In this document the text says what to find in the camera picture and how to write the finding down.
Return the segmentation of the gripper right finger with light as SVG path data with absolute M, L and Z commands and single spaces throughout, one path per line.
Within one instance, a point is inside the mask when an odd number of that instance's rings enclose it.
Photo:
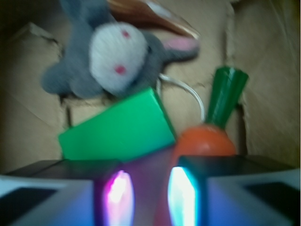
M 301 171 L 259 155 L 180 157 L 168 182 L 174 226 L 298 226 Z

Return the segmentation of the gripper left finger with light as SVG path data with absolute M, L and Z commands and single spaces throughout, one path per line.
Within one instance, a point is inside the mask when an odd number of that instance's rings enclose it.
M 0 177 L 3 226 L 130 226 L 135 195 L 118 160 L 47 160 Z

